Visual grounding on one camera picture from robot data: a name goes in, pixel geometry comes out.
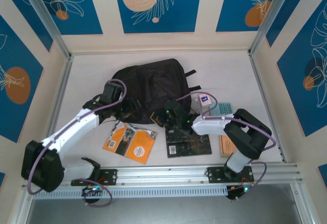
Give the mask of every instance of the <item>calculator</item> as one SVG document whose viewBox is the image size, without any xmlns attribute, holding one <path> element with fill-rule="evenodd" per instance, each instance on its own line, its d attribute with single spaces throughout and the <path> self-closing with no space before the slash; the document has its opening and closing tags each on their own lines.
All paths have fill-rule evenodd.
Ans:
<svg viewBox="0 0 327 224">
<path fill-rule="evenodd" d="M 228 102 L 218 103 L 217 107 L 210 111 L 210 115 L 213 117 L 228 115 L 228 114 L 232 114 L 232 113 L 233 113 L 233 110 L 232 110 L 231 103 L 228 103 Z"/>
</svg>

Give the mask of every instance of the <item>ventilated metal strip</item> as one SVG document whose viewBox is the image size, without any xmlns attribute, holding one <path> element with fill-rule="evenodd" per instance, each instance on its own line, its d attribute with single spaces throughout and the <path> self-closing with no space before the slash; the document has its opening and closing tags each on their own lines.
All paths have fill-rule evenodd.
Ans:
<svg viewBox="0 0 327 224">
<path fill-rule="evenodd" d="M 152 187 L 152 188 L 109 188 L 113 198 L 140 197 L 192 197 L 192 196 L 226 196 L 226 186 L 205 187 Z M 82 198 L 81 188 L 57 189 L 53 192 L 42 191 L 33 199 L 78 199 Z M 106 191 L 88 198 L 109 198 Z"/>
</svg>

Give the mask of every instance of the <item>white table surface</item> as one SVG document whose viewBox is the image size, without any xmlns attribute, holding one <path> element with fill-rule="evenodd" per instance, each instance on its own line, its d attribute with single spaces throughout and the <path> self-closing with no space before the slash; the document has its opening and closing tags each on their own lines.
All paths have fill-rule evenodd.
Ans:
<svg viewBox="0 0 327 224">
<path fill-rule="evenodd" d="M 202 91 L 213 94 L 219 102 L 232 103 L 234 111 L 244 108 L 271 127 L 246 51 L 163 51 L 75 56 L 59 114 L 57 130 L 70 121 L 86 101 L 102 93 L 105 82 L 111 79 L 116 71 L 131 65 L 169 58 L 176 58 L 185 72 L 192 69 L 197 71 L 187 77 L 189 87 L 201 85 Z M 113 124 L 114 122 L 104 123 L 89 132 L 70 150 L 64 162 L 71 162 L 86 156 L 103 167 L 142 166 L 141 163 L 102 148 Z M 169 159 L 164 129 L 157 125 L 142 125 L 141 127 L 158 132 L 146 166 L 217 164 L 225 163 L 227 159 L 220 157 L 218 136 L 214 135 L 209 136 L 211 155 Z M 281 162 L 282 158 L 278 148 L 274 147 L 263 152 L 260 160 Z"/>
</svg>

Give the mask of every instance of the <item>black backpack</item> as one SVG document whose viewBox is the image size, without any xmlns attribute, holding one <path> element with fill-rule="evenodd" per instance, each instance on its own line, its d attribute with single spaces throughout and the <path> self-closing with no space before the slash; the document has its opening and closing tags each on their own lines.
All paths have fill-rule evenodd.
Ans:
<svg viewBox="0 0 327 224">
<path fill-rule="evenodd" d="M 154 112 L 164 110 L 169 99 L 177 99 L 200 86 L 189 88 L 186 77 L 196 73 L 192 70 L 184 73 L 176 59 L 167 59 L 143 65 L 126 67 L 116 72 L 112 78 L 122 80 L 127 87 L 125 99 L 137 103 L 137 109 L 125 117 L 118 118 L 126 123 L 153 124 Z M 191 110 L 191 97 L 180 101 L 187 113 Z"/>
</svg>

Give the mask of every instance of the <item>backpack strap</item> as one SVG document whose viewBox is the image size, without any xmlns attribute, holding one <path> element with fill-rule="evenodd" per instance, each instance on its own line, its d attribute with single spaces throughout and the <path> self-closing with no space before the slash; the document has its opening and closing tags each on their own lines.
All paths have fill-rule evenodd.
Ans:
<svg viewBox="0 0 327 224">
<path fill-rule="evenodd" d="M 199 89 L 202 89 L 200 85 L 195 86 L 195 87 L 189 87 L 190 92 L 193 92 L 193 91 L 196 91 L 196 90 L 199 90 Z"/>
<path fill-rule="evenodd" d="M 196 73 L 196 70 L 191 70 L 191 71 L 189 71 L 189 72 L 186 72 L 186 73 L 185 73 L 185 76 L 188 77 L 188 76 L 190 76 L 190 75 L 192 75 L 192 74 L 194 74 L 194 73 Z"/>
</svg>

